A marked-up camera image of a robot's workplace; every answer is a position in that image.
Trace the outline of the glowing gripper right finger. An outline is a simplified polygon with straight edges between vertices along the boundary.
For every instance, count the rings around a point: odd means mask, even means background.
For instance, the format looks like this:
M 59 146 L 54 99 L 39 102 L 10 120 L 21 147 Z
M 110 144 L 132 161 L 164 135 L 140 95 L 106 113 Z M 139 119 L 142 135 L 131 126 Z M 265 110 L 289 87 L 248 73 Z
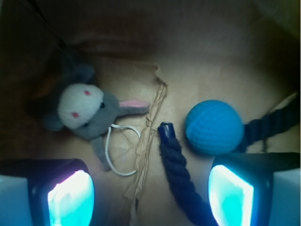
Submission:
M 299 226 L 299 153 L 229 153 L 215 157 L 208 198 L 219 226 Z

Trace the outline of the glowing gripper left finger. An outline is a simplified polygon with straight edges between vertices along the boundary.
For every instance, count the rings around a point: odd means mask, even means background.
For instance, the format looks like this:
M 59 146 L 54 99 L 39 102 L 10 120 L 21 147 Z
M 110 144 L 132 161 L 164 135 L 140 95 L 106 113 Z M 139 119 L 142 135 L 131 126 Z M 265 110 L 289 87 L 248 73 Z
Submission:
M 95 188 L 80 159 L 1 160 L 2 226 L 88 226 Z

